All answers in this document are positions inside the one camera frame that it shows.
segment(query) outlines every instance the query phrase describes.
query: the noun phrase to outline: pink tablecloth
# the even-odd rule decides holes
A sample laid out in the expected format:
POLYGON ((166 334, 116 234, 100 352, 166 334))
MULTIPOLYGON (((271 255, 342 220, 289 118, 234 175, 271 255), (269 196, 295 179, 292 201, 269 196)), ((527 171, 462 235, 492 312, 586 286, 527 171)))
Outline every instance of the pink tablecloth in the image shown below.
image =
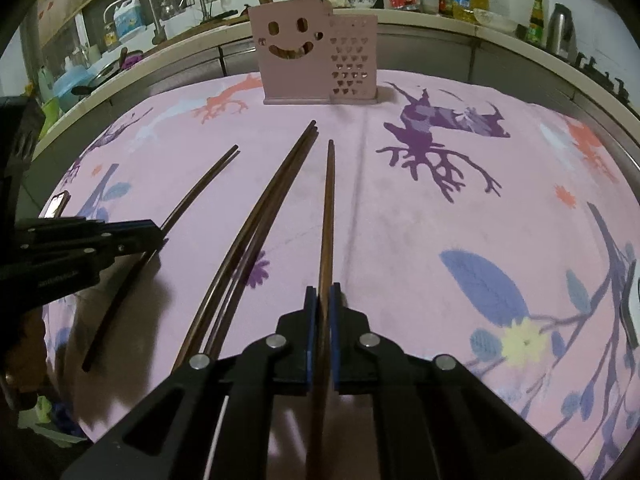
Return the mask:
MULTIPOLYGON (((265 106, 258 75, 175 89, 133 108, 76 161, 56 188, 71 193, 66 215, 161 224, 214 161, 241 149, 143 273, 94 371, 81 372, 81 357, 130 262, 45 310, 52 377, 92 439, 167 376, 231 241, 315 119, 320 137, 223 355, 271 333, 317 283, 335 139, 334 280, 350 306, 407 353, 465 362, 587 478, 616 459, 640 409, 638 355, 616 309, 640 208, 619 169, 585 126, 493 89, 403 72, 378 81, 382 102, 369 107, 265 106)), ((276 406, 272 478, 302 471, 296 402, 276 406)), ((332 402, 334 478, 375 478, 362 469, 375 469, 372 437, 355 433, 372 430, 365 413, 357 399, 332 402)))

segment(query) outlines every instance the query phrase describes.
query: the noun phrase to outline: phone screen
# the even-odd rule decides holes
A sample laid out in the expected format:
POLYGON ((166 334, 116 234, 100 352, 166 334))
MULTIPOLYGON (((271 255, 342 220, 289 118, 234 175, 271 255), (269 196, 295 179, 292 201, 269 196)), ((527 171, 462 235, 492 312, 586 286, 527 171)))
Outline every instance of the phone screen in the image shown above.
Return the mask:
POLYGON ((70 198, 71 195, 69 195, 68 191, 63 191, 53 197, 47 206, 44 218, 58 218, 64 211, 66 203, 69 202, 70 198))

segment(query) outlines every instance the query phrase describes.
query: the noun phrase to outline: white bowl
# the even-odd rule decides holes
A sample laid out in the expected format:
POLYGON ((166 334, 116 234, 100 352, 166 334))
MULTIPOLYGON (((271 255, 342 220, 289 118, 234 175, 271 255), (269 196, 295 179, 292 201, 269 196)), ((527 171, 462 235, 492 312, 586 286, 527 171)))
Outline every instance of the white bowl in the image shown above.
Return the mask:
POLYGON ((488 10, 474 9, 474 16, 480 25, 492 28, 504 34, 513 34, 518 28, 518 23, 510 20, 506 16, 489 12, 488 10))
POLYGON ((370 9, 376 4, 377 0, 346 0, 347 5, 354 9, 370 9))

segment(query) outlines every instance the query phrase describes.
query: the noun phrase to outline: silver screw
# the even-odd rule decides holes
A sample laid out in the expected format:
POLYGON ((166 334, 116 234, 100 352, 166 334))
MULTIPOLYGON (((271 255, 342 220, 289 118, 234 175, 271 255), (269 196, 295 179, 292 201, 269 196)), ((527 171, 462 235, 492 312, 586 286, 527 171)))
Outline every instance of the silver screw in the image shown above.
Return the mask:
POLYGON ((280 334, 271 334, 266 342, 269 348, 280 348, 287 344, 287 338, 280 334))
POLYGON ((197 354, 197 355, 194 355, 191 359, 189 359, 189 366, 194 370, 202 370, 203 368, 206 368, 207 366, 209 366, 210 362, 211 362, 211 359, 209 359, 206 355, 197 354))
POLYGON ((448 354, 439 355, 436 357, 436 366, 443 370, 444 372, 448 372, 449 370, 453 370, 456 367, 456 360, 448 354))
POLYGON ((362 334, 360 336, 360 344, 362 346, 366 346, 367 348, 378 346, 380 344, 380 338, 376 334, 367 332, 366 334, 362 334))

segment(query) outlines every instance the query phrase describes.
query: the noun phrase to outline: metal kettle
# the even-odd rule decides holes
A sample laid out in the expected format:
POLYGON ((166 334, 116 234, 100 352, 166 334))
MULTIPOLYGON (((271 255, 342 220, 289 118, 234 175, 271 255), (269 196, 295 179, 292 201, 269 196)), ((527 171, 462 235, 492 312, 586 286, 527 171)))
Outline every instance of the metal kettle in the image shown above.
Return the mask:
POLYGON ((571 10, 562 4, 556 4, 551 15, 546 50, 565 60, 569 60, 572 52, 575 55, 574 19, 571 10))

